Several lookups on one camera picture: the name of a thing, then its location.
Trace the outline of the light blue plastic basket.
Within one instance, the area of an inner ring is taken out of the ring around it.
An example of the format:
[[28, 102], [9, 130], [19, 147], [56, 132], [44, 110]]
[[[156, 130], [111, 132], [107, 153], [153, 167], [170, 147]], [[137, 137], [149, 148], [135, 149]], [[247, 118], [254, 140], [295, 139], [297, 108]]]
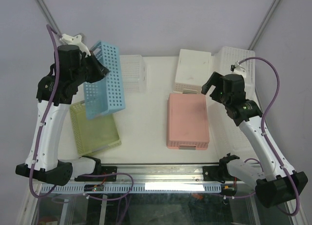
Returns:
[[125, 109], [119, 48], [98, 41], [91, 50], [96, 59], [109, 69], [109, 73], [98, 82], [83, 84], [86, 118], [89, 120]]

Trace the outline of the cream white small basket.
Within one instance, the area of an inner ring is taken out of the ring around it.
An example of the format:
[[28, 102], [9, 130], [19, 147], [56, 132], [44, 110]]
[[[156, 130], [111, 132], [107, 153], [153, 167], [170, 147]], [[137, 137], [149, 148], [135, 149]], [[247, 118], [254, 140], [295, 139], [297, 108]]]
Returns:
[[210, 52], [181, 49], [173, 92], [198, 94], [210, 76], [213, 57]]

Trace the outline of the translucent white shallow basket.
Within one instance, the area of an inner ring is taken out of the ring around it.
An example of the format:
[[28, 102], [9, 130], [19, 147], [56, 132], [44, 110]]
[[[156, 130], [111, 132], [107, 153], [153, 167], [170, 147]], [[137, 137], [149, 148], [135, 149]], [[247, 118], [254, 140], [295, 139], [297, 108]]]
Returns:
[[141, 55], [122, 55], [120, 65], [123, 87], [126, 92], [145, 93], [147, 91], [147, 66]]

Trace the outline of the pink plastic basket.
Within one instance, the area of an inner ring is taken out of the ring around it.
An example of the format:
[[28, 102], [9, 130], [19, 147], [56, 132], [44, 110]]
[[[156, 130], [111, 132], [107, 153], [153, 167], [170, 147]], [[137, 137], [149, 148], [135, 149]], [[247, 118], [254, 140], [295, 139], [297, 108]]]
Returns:
[[209, 142], [206, 97], [171, 93], [167, 102], [167, 147], [206, 150]]

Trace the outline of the large white perforated basket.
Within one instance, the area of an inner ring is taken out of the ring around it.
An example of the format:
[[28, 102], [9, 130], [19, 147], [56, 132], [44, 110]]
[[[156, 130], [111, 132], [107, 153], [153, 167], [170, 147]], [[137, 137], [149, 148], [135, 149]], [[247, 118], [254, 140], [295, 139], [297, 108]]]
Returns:
[[255, 88], [255, 60], [240, 61], [255, 57], [255, 52], [224, 46], [214, 55], [213, 71], [221, 75], [236, 73], [243, 76], [246, 90], [254, 91]]

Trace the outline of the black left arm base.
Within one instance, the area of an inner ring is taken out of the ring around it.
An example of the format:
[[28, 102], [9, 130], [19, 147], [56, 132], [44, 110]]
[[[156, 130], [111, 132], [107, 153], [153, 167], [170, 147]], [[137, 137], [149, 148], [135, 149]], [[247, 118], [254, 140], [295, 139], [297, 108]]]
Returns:
[[103, 175], [117, 173], [117, 166], [114, 165], [101, 165], [97, 167], [93, 173], [89, 174], [90, 177], [78, 176], [74, 179], [76, 182], [115, 182], [116, 176], [104, 177]]

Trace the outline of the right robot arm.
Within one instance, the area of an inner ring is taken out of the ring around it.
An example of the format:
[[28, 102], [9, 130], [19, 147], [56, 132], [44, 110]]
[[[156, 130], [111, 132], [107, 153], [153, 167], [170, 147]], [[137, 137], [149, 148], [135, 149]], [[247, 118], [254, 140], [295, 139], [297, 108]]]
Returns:
[[299, 195], [308, 177], [303, 171], [294, 169], [271, 139], [260, 108], [255, 101], [246, 98], [243, 76], [223, 76], [213, 72], [202, 86], [201, 93], [206, 95], [212, 86], [214, 90], [210, 97], [224, 106], [228, 117], [246, 136], [261, 163], [262, 171], [244, 163], [237, 155], [228, 153], [219, 160], [217, 170], [211, 177], [221, 183], [231, 177], [240, 179], [254, 189], [266, 208], [291, 200], [295, 200], [296, 207], [299, 207]]

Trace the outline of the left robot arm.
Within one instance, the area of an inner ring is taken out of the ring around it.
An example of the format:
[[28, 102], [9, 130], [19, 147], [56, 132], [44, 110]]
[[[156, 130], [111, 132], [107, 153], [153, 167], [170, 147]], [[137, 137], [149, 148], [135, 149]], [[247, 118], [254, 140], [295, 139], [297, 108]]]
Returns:
[[49, 73], [38, 83], [38, 116], [34, 139], [24, 163], [16, 166], [15, 173], [38, 181], [64, 186], [72, 177], [72, 161], [58, 159], [61, 129], [73, 96], [84, 82], [98, 82], [108, 73], [90, 51], [76, 45], [60, 45], [54, 53], [55, 62]]

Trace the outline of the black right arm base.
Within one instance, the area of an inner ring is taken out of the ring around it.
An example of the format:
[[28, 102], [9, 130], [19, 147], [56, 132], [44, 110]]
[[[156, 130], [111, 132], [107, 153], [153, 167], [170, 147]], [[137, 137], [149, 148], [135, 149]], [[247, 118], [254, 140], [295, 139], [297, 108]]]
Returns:
[[217, 181], [224, 184], [226, 181], [234, 181], [234, 176], [230, 175], [227, 169], [227, 164], [233, 160], [240, 160], [237, 155], [228, 153], [225, 157], [219, 159], [217, 165], [202, 167], [203, 180]]

